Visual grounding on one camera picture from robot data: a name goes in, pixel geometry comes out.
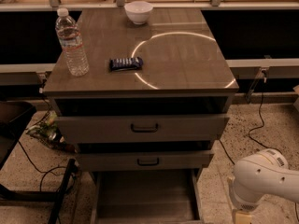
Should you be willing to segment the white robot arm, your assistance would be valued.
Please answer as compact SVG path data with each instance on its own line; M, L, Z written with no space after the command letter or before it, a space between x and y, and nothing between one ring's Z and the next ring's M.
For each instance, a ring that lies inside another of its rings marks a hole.
M290 170L285 157L267 148L237 161L228 178L229 196L235 207L234 224L251 224L251 213L265 194L299 203L299 172Z

